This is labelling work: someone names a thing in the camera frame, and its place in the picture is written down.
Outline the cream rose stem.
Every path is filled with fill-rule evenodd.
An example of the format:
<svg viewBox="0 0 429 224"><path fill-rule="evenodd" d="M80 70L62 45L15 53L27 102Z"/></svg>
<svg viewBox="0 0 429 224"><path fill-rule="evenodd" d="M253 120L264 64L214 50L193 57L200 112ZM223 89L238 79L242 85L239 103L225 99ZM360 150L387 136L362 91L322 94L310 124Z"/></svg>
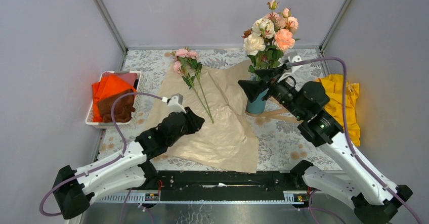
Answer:
<svg viewBox="0 0 429 224"><path fill-rule="evenodd" d="M251 78L259 80L254 73L255 70L270 69L279 64L278 59L276 60L274 57L276 51L273 44L275 25L269 19L261 18L254 22L251 29L252 34L243 40L243 48L251 61L248 68Z"/></svg>

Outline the peach kraft wrapping paper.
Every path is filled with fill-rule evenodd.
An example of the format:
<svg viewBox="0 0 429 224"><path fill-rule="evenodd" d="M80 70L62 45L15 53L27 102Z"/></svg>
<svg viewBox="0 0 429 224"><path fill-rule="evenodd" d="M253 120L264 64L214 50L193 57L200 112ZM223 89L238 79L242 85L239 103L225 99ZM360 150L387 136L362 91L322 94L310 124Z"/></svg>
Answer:
<svg viewBox="0 0 429 224"><path fill-rule="evenodd" d="M183 96L183 106L205 119L194 134L180 137L165 155L195 161L224 170L255 173L259 140L246 119L247 96L239 80L248 80L250 60L228 69L203 67L197 92L190 89L173 64L159 89L159 96Z"/></svg>

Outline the pink bud rose stem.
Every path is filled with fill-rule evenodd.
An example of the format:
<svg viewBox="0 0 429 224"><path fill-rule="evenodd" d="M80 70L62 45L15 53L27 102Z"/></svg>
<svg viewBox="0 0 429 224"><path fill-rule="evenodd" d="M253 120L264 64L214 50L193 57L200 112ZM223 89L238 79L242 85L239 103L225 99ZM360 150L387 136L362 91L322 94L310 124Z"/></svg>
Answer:
<svg viewBox="0 0 429 224"><path fill-rule="evenodd" d="M296 39L293 37L299 29L299 21L292 15L290 8L284 8L274 19L274 45L283 54L293 48Z"/></svg>

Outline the brown paper ribbon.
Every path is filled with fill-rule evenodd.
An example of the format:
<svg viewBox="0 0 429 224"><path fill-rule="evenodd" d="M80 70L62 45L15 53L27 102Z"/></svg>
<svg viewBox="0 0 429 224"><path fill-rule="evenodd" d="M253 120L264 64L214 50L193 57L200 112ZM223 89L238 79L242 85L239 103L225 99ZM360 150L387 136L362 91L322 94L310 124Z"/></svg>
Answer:
<svg viewBox="0 0 429 224"><path fill-rule="evenodd" d="M278 103L276 100L274 100L272 97L270 97L269 100L275 103L276 105L278 105L280 108L273 111L264 111L263 113L260 113L260 114L252 114L249 112L245 112L245 113L254 118L265 117L269 119L277 119L277 120L286 121L290 123L302 122L302 120L299 120L294 116L286 116L285 114L289 113L289 111L285 107L283 107L280 103Z"/></svg>

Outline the peach rose stem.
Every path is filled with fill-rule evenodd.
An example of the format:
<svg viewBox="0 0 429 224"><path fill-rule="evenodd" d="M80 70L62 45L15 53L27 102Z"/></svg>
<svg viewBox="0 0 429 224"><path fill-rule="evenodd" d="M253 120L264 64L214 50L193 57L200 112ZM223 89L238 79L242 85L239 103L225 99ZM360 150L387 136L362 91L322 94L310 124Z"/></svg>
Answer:
<svg viewBox="0 0 429 224"><path fill-rule="evenodd" d="M267 13L263 18L269 19L273 23L276 23L279 20L283 19L282 15L279 15L275 12L275 10L278 8L279 2L277 0L271 0L270 2L267 2L268 8L270 10L269 13Z"/></svg>

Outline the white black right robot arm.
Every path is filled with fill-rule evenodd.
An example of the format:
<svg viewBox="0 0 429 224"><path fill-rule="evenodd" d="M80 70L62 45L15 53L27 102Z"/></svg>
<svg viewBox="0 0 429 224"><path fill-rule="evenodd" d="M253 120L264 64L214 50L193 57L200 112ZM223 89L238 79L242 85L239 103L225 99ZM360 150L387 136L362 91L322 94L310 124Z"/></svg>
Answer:
<svg viewBox="0 0 429 224"><path fill-rule="evenodd" d="M258 81L238 83L249 101L264 93L266 99L273 98L289 111L300 121L301 135L349 177L344 181L303 160L291 170L291 185L298 190L308 186L334 197L350 207L363 223L388 223L412 196L412 190L389 180L355 148L344 126L324 110L330 99L321 83L309 81L296 89L295 79L285 69L280 66L258 70Z"/></svg>

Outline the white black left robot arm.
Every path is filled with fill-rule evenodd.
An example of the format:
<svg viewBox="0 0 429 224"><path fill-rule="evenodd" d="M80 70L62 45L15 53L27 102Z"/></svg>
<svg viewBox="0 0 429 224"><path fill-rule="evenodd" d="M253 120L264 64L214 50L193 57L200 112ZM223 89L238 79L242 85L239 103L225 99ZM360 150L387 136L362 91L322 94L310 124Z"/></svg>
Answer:
<svg viewBox="0 0 429 224"><path fill-rule="evenodd" d="M72 219L105 196L129 188L157 186L158 173L151 159L165 153L182 136L201 130L204 122L204 118L186 107L142 132L124 152L77 169L69 165L61 168L53 186L60 214L64 219Z"/></svg>

